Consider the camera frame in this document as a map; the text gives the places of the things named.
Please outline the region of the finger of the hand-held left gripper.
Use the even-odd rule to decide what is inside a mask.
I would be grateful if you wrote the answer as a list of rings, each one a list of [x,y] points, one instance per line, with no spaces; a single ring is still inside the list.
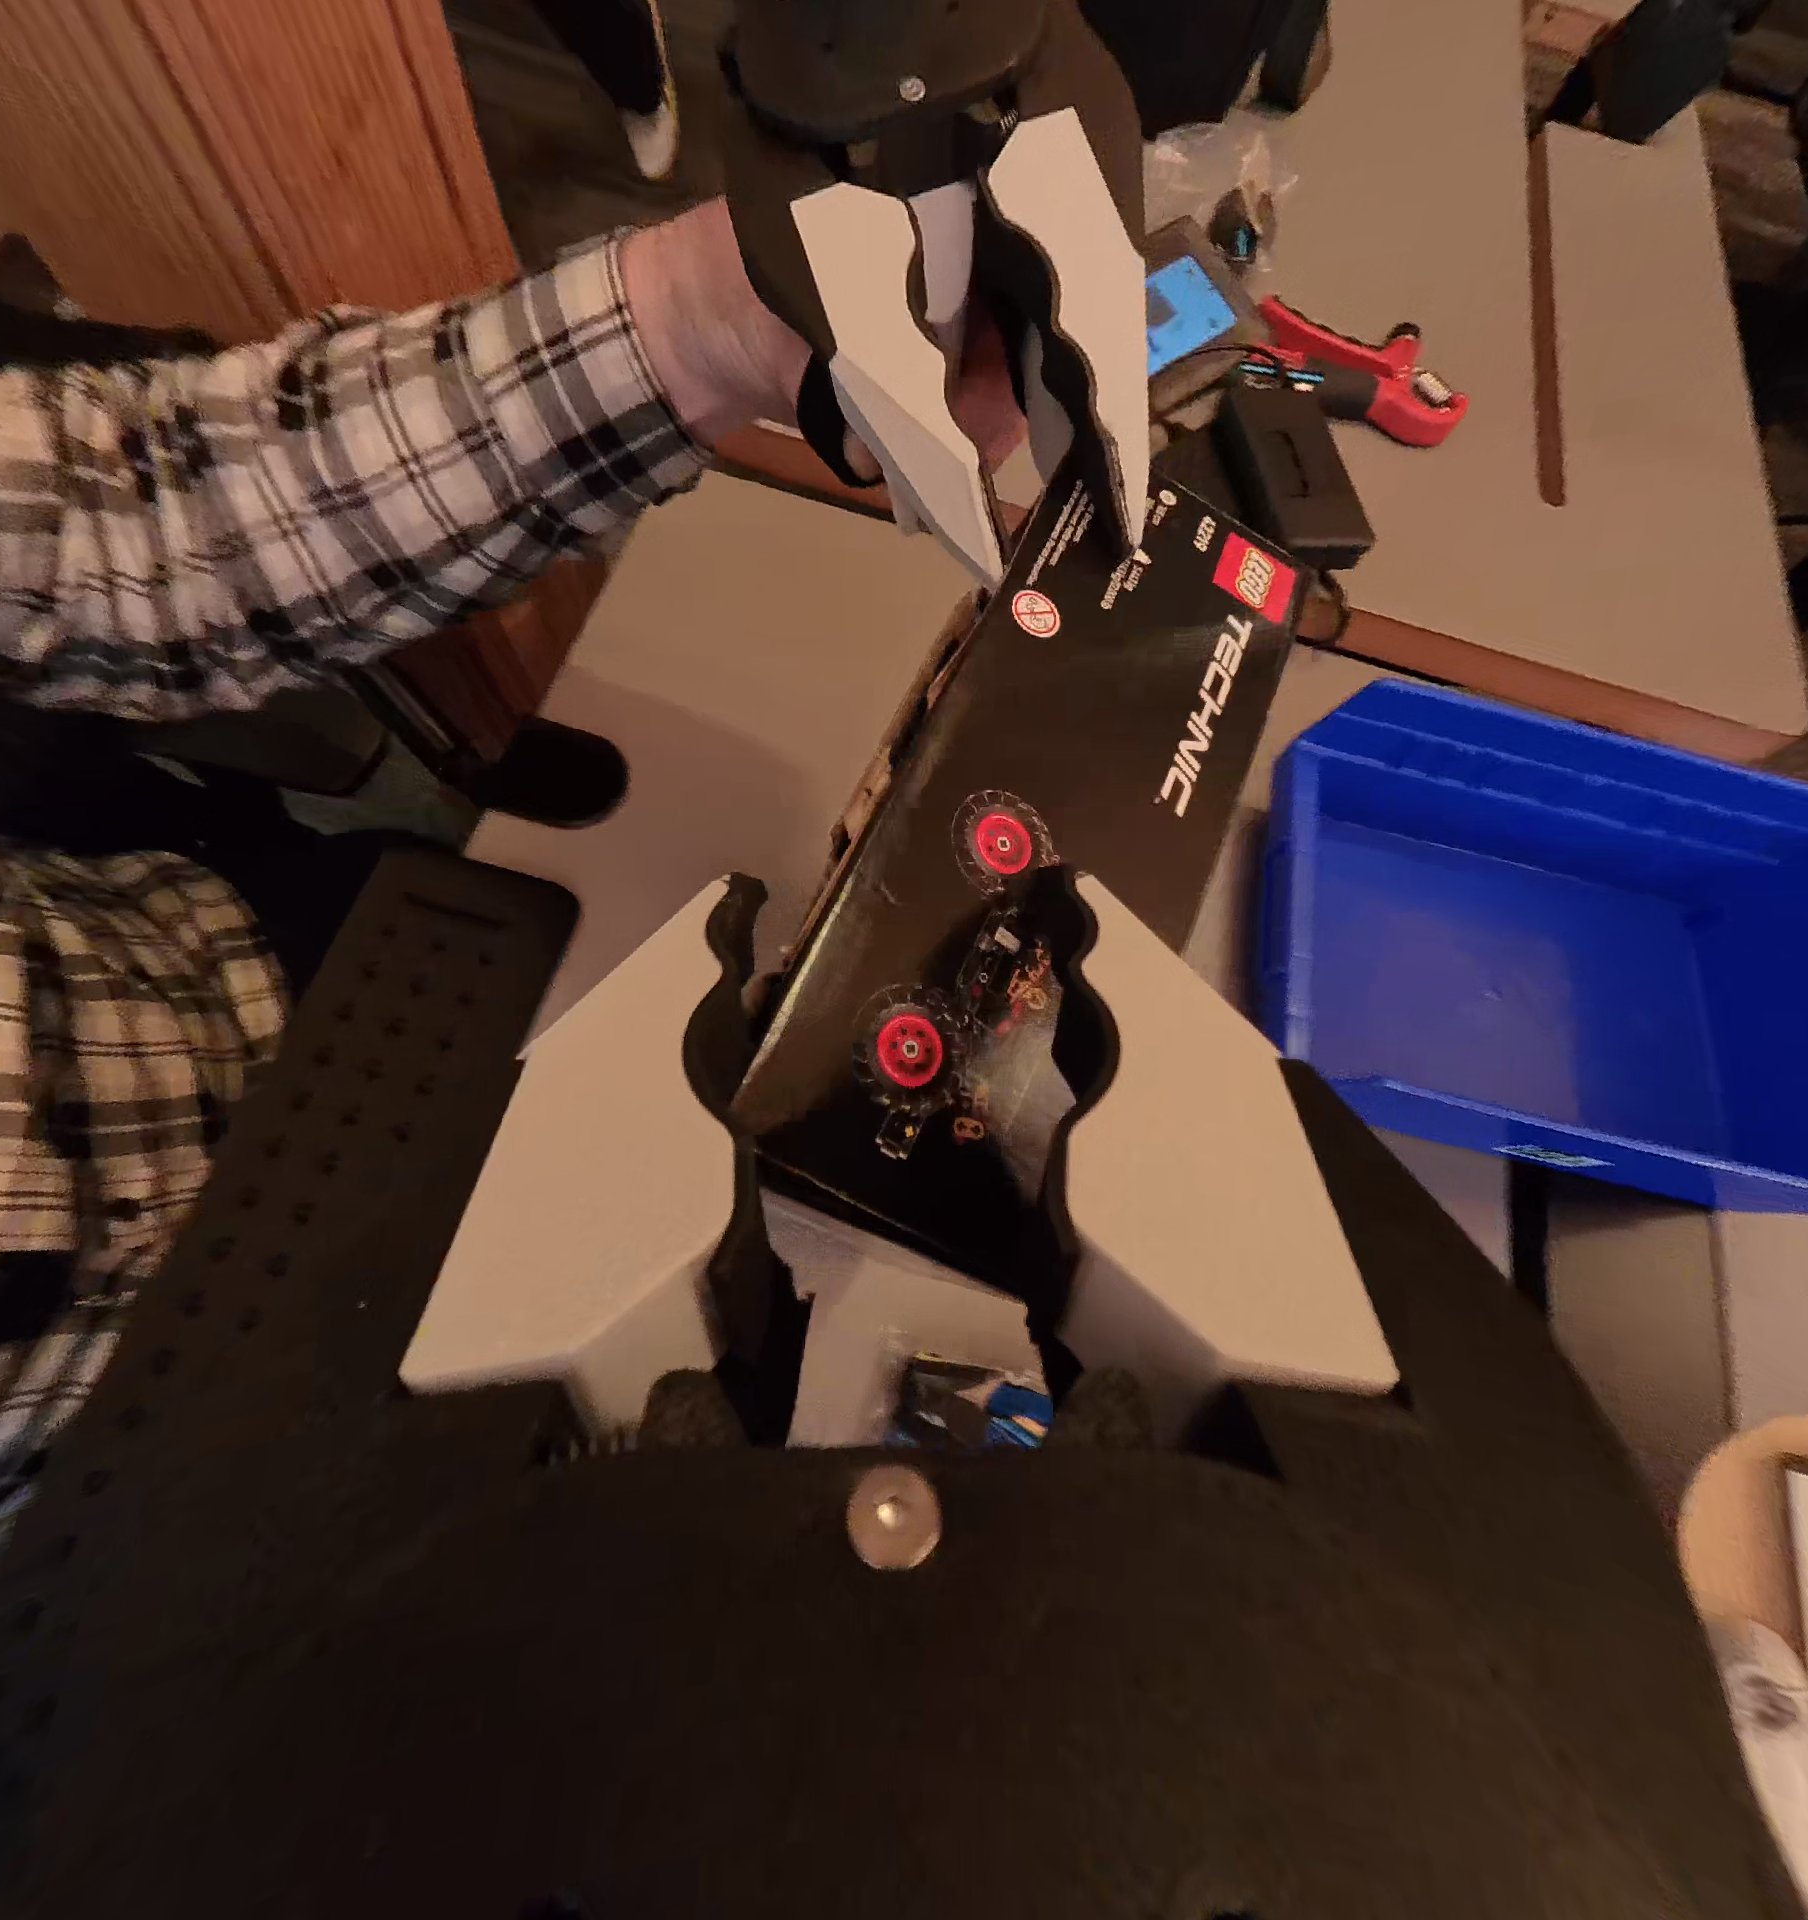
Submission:
[[[980,457],[952,411],[963,359],[976,190],[897,198],[833,182],[792,205],[831,334],[827,374],[847,430],[876,460],[904,532],[924,532],[996,587],[1001,533]]]
[[[978,188],[980,290],[1034,466],[1067,469],[1127,558],[1149,508],[1145,262],[1073,108],[1020,119]]]

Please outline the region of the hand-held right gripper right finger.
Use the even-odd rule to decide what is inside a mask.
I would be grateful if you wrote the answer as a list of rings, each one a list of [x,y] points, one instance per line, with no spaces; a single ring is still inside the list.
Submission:
[[[1385,1400],[1400,1368],[1275,1045],[1101,882],[1024,895],[1067,1102],[1023,1283],[1044,1359],[1186,1441],[1228,1390]]]

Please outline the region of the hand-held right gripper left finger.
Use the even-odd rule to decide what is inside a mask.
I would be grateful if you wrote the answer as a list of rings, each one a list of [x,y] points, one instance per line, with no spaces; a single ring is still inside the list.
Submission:
[[[810,1311],[732,1111],[766,899],[755,877],[709,882],[529,1044],[406,1392],[555,1385],[608,1438],[665,1377],[708,1373],[746,1440],[788,1441]]]

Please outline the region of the dark toy truck box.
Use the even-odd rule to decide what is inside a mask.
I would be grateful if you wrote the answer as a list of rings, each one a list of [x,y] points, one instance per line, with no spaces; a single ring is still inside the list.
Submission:
[[[1149,479],[1131,556],[1048,488],[872,763],[734,1100],[779,1194],[999,1287],[1071,1098],[1033,877],[1097,879],[1181,952],[1291,649],[1298,565],[1204,435]]]

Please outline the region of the background desk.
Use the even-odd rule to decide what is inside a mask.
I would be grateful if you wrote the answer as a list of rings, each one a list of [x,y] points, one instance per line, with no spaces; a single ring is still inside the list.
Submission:
[[[1693,755],[1808,734],[1701,119],[1529,134],[1520,5],[1331,5],[1268,288],[1361,338],[1418,324],[1468,397],[1433,453],[1340,428],[1377,542],[1366,662]]]

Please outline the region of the grey desk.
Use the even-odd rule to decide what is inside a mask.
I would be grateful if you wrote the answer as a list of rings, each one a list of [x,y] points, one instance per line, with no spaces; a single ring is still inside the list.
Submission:
[[[727,872],[769,886],[755,952],[772,968],[895,709],[966,613],[932,542],[759,483],[705,477],[644,516],[541,702],[620,748],[627,804],[579,832],[488,815],[468,843],[579,899],[531,1034]],[[1519,1210],[1536,1209],[1552,1334],[1659,1504],[1725,1440],[1808,1415],[1808,1214],[1703,1212],[1380,1140],[1507,1275],[1531,1230]]]

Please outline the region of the person's left hand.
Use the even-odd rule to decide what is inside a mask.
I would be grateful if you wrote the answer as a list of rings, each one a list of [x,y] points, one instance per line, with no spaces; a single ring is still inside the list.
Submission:
[[[747,428],[798,434],[806,341],[758,298],[724,195],[617,243],[637,345],[701,447]]]

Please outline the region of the device with blue screen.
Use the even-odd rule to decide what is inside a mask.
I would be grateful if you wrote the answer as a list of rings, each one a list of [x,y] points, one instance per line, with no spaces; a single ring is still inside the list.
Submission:
[[[1255,311],[1254,254],[1243,227],[1216,242],[1181,215],[1145,238],[1145,364],[1151,380],[1200,355],[1259,348],[1268,328]]]

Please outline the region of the small clear bag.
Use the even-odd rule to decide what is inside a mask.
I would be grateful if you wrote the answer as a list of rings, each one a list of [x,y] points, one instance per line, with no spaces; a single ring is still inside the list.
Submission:
[[[1265,277],[1295,184],[1270,123],[1259,116],[1183,126],[1142,150],[1145,229],[1186,220],[1249,277]]]

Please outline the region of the black dotted mat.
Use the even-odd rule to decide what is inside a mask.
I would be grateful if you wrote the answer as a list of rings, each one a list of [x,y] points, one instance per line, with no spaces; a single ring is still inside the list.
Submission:
[[[0,1821],[69,1750],[134,1775],[165,1694],[569,1425],[554,1390],[442,1415],[398,1371],[577,919],[546,879],[378,862],[4,1551]]]

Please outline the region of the red hand tool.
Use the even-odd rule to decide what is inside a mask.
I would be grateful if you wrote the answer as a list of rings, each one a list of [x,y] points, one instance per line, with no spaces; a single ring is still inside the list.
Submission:
[[[1303,317],[1277,295],[1259,298],[1255,315],[1268,338],[1261,360],[1326,418],[1366,426],[1415,450],[1438,447],[1467,418],[1468,397],[1422,364],[1417,324],[1366,341]]]

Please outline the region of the blue storage bin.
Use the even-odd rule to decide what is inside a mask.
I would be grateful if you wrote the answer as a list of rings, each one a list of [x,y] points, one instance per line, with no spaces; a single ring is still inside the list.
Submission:
[[[1254,1006],[1385,1134],[1808,1212],[1808,783],[1366,686],[1275,763]]]

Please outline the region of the person's black shoe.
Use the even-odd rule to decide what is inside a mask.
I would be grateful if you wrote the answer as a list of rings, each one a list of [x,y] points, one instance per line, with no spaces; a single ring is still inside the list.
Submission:
[[[600,734],[525,718],[504,749],[482,758],[449,751],[434,778],[478,812],[540,830],[589,830],[613,816],[628,792],[628,760]]]

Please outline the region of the person's plaid clothing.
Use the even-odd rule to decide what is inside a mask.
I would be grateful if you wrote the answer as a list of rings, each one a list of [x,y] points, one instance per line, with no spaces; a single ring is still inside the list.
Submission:
[[[288,1013],[221,877],[0,845],[0,1556]]]

